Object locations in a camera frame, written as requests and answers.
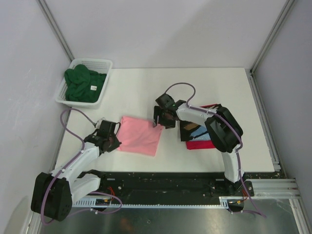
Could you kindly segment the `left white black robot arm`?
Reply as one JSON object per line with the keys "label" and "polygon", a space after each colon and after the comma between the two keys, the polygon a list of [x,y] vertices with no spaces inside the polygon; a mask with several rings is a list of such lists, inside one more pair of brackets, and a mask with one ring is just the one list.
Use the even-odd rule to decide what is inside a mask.
{"label": "left white black robot arm", "polygon": [[105,152],[117,149],[121,142],[116,135],[88,135],[76,155],[49,173],[40,173],[35,180],[31,211],[52,220],[63,221],[72,205],[91,192],[104,194],[108,183],[95,174],[79,178],[84,168]]}

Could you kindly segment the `black printed t-shirt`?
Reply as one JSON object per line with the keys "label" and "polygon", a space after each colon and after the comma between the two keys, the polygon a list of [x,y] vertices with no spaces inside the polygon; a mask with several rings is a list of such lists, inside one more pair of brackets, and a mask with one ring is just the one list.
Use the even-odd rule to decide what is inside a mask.
{"label": "black printed t-shirt", "polygon": [[179,122],[180,140],[187,141],[210,141],[210,135],[205,126],[188,121]]}

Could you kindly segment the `red t-shirt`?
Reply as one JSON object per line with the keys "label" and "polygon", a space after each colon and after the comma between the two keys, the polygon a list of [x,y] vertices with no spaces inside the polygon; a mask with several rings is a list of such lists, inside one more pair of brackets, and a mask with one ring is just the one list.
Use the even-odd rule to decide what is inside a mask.
{"label": "red t-shirt", "polygon": [[186,147],[188,150],[214,149],[212,141],[187,141]]}

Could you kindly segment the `pink t-shirt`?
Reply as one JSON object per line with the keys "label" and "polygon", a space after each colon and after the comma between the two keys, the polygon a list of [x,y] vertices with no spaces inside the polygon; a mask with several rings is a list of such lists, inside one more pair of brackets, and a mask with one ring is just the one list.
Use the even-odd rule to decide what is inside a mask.
{"label": "pink t-shirt", "polygon": [[121,145],[119,151],[155,156],[163,130],[161,125],[154,126],[146,119],[123,116],[117,134]]}

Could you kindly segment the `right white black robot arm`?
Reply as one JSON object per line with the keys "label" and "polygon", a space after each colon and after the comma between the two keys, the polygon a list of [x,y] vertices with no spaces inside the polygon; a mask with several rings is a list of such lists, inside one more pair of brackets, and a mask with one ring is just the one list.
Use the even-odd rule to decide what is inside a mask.
{"label": "right white black robot arm", "polygon": [[175,102],[170,96],[156,99],[153,126],[161,125],[166,129],[176,127],[177,121],[186,121],[207,129],[212,144],[221,152],[224,164],[225,191],[237,195],[242,191],[243,176],[241,163],[235,155],[243,146],[242,128],[231,112],[223,106],[211,108],[195,107],[183,100]]}

